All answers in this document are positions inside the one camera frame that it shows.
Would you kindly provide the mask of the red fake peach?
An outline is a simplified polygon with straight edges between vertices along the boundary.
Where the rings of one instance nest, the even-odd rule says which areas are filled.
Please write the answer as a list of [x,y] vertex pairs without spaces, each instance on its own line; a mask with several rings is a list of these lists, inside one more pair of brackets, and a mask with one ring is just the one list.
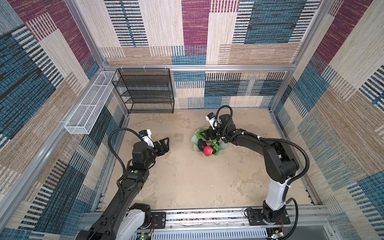
[[211,146],[205,146],[203,149],[203,153],[205,156],[210,156],[213,154],[214,149]]

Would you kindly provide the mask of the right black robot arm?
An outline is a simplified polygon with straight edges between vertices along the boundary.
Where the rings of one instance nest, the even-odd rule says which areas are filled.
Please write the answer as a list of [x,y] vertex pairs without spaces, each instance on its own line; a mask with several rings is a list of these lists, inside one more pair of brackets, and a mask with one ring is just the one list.
[[263,202],[261,216],[265,224],[274,224],[285,214],[286,197],[299,169],[290,144],[283,139],[262,138],[243,129],[237,129],[231,115],[206,116],[210,123],[208,137],[245,147],[264,157],[266,172],[270,178],[269,192]]

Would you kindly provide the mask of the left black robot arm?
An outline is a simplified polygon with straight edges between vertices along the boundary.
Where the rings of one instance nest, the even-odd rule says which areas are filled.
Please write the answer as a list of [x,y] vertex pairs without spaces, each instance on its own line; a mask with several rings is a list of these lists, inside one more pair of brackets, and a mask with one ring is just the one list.
[[156,158],[170,150],[169,141],[164,138],[154,142],[153,146],[145,141],[134,144],[132,164],[118,180],[118,192],[89,230],[79,232],[77,240],[128,240],[137,229],[151,223],[148,206],[130,209],[130,205],[148,179]]

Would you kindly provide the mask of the dark fake avocado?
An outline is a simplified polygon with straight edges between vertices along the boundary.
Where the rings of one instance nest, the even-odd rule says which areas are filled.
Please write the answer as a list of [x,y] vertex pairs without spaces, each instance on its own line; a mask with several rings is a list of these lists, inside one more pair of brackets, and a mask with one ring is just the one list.
[[202,139],[198,140],[198,149],[200,151],[204,151],[204,148],[207,146],[207,143],[203,141]]

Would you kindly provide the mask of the green fake grape bunch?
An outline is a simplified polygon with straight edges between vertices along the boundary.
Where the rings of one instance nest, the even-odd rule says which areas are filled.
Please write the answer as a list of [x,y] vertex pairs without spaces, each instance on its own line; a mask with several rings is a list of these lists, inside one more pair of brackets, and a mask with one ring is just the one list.
[[220,137],[211,128],[208,128],[206,130],[204,129],[198,130],[197,137],[198,137],[198,140],[202,139],[207,143],[207,146],[211,146],[214,149],[213,154],[215,154],[219,150]]

